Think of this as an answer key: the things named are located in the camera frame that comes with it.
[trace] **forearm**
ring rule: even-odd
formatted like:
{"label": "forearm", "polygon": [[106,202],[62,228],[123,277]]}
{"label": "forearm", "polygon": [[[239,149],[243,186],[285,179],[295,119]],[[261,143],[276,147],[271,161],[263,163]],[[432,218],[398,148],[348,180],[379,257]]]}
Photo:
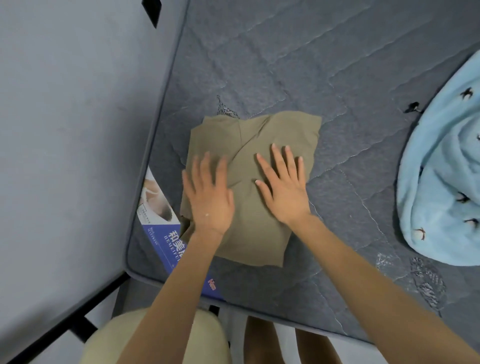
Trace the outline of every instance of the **forearm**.
{"label": "forearm", "polygon": [[[213,243],[202,243],[211,240]],[[162,287],[117,364],[181,363],[208,268],[221,240],[194,233],[178,265]]]}
{"label": "forearm", "polygon": [[293,230],[389,363],[478,362],[478,355],[441,319],[422,309],[317,217],[306,217]]}

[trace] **person's left hand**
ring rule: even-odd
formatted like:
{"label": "person's left hand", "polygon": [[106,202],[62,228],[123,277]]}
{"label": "person's left hand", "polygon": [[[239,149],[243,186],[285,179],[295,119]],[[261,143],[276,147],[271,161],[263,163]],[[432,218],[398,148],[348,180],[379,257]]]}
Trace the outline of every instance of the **person's left hand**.
{"label": "person's left hand", "polygon": [[227,188],[227,159],[221,158],[216,168],[215,184],[210,173],[210,153],[206,152],[202,162],[193,158],[192,181],[182,171],[183,189],[192,206],[195,231],[219,234],[228,230],[233,220],[235,204],[233,191]]}

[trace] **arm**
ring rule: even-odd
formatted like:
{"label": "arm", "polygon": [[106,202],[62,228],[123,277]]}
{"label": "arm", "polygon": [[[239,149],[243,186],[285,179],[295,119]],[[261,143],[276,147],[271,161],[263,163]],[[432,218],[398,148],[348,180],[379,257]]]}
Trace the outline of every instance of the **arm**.
{"label": "arm", "polygon": [[275,217],[287,224],[313,255],[345,299],[349,309],[390,364],[480,363],[480,356],[433,313],[345,245],[310,213],[303,160],[287,163],[273,145],[278,175],[257,155],[272,186],[256,181]]}
{"label": "arm", "polygon": [[218,164],[215,185],[209,164],[208,154],[200,167],[195,157],[192,182],[183,171],[183,186],[192,205],[195,233],[117,364],[183,361],[208,268],[235,210],[233,192],[227,189],[226,159],[222,158]]}

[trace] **gray wall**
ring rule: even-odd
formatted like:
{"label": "gray wall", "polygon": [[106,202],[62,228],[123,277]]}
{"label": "gray wall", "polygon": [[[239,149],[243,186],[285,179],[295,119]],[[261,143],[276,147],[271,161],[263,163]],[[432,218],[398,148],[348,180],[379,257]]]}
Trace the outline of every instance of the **gray wall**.
{"label": "gray wall", "polygon": [[0,2],[0,362],[121,271],[186,0]]}

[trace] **folded garment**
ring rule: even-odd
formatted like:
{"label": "folded garment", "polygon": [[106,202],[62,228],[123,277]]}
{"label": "folded garment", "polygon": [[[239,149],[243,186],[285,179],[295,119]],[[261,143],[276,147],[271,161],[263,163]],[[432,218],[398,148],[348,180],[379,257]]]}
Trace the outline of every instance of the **folded garment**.
{"label": "folded garment", "polygon": [[[225,115],[205,117],[190,135],[186,170],[190,174],[195,155],[212,154],[212,174],[221,156],[228,158],[228,187],[235,198],[235,216],[216,255],[252,266],[283,266],[291,230],[265,206],[254,181],[265,176],[255,154],[272,165],[270,145],[289,145],[294,156],[303,156],[307,178],[313,166],[322,119],[299,111],[284,111],[249,120]],[[181,238],[188,241],[195,226],[185,194],[180,206]]]}
{"label": "folded garment", "polygon": [[413,131],[398,172],[397,209],[417,252],[455,266],[480,265],[480,52]]}

